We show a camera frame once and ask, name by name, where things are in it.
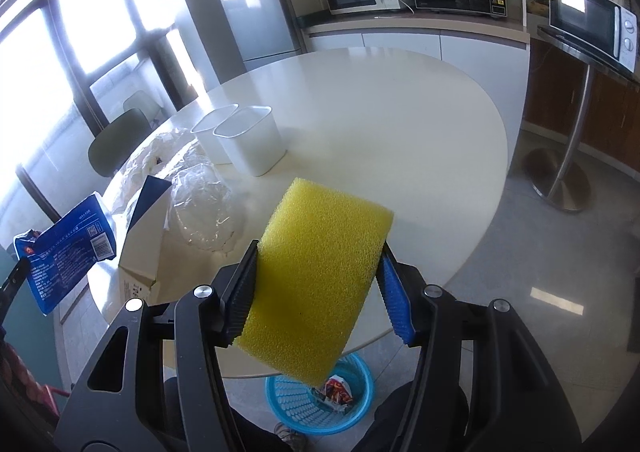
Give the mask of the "yellow sponge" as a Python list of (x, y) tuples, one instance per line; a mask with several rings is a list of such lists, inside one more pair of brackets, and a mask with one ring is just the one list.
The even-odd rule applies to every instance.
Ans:
[(356, 325), (393, 219), (373, 201), (295, 179), (257, 245), (239, 346), (307, 386), (323, 384)]

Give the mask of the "clear plastic bag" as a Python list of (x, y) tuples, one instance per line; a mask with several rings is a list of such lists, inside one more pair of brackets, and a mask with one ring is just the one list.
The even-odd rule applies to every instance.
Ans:
[(240, 234), (240, 206), (211, 164), (198, 163), (172, 179), (168, 230), (200, 250), (232, 250)]

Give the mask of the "white cardboard box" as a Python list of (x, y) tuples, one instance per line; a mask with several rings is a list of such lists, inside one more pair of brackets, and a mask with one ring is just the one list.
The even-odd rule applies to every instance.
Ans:
[(127, 301), (148, 300), (160, 268), (171, 182), (148, 175), (128, 224), (118, 263), (120, 291)]

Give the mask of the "white plastic bag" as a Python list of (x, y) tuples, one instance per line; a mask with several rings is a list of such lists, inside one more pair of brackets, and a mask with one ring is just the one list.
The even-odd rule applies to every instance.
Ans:
[(204, 149), (188, 130), (158, 129), (116, 171), (103, 194), (104, 205), (111, 213), (124, 212), (149, 175), (171, 180), (179, 171), (206, 161)]

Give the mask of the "blue plastic package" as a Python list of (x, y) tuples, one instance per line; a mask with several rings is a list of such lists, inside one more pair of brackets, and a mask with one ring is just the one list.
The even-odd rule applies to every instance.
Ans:
[(116, 257), (102, 206), (102, 196), (92, 193), (47, 230), (14, 237), (17, 257), (29, 261), (27, 281), (42, 314), (51, 313), (97, 262)]

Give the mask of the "blue plastic trash basket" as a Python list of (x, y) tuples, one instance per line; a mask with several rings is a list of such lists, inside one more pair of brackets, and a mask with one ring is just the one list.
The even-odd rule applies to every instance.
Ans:
[(346, 403), (332, 401), (326, 388), (320, 390), (284, 375), (265, 380), (265, 395), (271, 411), (281, 423), (312, 436), (339, 434), (354, 427), (367, 414), (375, 394), (369, 366), (358, 354), (342, 357), (330, 376), (350, 395)]

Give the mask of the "kitchen counter with cabinets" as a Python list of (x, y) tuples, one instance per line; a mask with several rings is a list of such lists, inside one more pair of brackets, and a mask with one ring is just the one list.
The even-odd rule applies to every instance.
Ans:
[(334, 18), (304, 29), (311, 50), (400, 48), (442, 60), (475, 80), (496, 105), (509, 143), (518, 139), (528, 82), (530, 34), (519, 22), (451, 15)]

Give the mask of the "red snack wrapper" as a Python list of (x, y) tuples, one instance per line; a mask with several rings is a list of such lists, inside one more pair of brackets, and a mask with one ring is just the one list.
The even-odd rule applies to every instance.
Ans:
[(335, 412), (346, 413), (354, 404), (354, 396), (347, 380), (340, 375), (332, 375), (319, 390), (319, 399)]

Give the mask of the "person's right leg black trousers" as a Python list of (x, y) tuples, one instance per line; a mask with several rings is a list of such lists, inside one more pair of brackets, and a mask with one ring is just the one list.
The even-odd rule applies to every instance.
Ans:
[[(357, 451), (389, 451), (392, 447), (398, 427), (404, 417), (405, 408), (411, 394), (412, 383), (396, 388), (374, 412), (373, 423), (352, 448)], [(433, 444), (433, 437), (447, 439), (447, 451), (461, 451), (465, 442), (464, 432), (469, 420), (469, 404), (465, 393), (457, 386), (451, 397), (450, 406), (438, 409), (445, 417), (442, 426), (435, 428), (431, 418), (421, 417), (416, 430), (421, 431), (422, 451)]]

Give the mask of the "left beige shoe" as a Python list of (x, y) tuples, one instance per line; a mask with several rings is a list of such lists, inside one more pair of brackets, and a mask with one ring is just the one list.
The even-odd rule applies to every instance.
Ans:
[(304, 434), (296, 432), (296, 430), (283, 423), (278, 423), (274, 426), (273, 432), (280, 440), (287, 444), (293, 452), (306, 451), (308, 438)]

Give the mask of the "white round table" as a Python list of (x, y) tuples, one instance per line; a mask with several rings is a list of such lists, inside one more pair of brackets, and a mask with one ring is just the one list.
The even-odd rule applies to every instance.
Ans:
[(298, 177), (390, 209), (395, 257), (438, 285), (461, 269), (494, 219), (508, 170), (506, 131), (489, 95), (448, 63), (394, 48), (291, 57), (218, 86), (164, 129), (190, 129), (228, 104), (270, 106), (286, 145), (260, 177), (220, 168), (241, 206), (232, 250), (210, 253), (166, 234), (151, 288), (115, 261), (97, 264), (88, 281), (106, 320), (132, 295), (174, 301), (239, 261)]

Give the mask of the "white plastic container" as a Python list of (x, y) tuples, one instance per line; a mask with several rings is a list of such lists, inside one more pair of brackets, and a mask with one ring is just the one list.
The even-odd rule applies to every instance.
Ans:
[(214, 137), (231, 164), (244, 175), (264, 175), (286, 153), (270, 106), (239, 107), (216, 126)]
[(228, 119), (237, 109), (238, 104), (227, 105), (208, 112), (192, 129), (191, 133), (200, 144), (205, 155), (214, 165), (230, 164), (229, 157), (214, 135), (215, 129)]

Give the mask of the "silver refrigerator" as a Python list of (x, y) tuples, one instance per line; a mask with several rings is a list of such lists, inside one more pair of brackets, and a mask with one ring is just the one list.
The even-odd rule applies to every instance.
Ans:
[(290, 0), (220, 0), (246, 70), (303, 53)]

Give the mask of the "white microwave on stand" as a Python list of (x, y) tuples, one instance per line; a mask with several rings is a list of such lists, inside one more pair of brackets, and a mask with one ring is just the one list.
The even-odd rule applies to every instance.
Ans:
[(612, 0), (549, 0), (549, 26), (634, 72), (638, 18)]

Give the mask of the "metal pedestal stand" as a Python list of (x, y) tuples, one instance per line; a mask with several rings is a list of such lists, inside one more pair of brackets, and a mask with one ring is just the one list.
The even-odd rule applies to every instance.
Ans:
[(546, 203), (562, 212), (583, 211), (591, 198), (590, 182), (574, 158), (584, 131), (594, 77), (594, 68), (587, 65), (580, 87), (577, 114), (564, 153), (543, 147), (529, 152), (523, 160), (523, 170), (534, 191)]

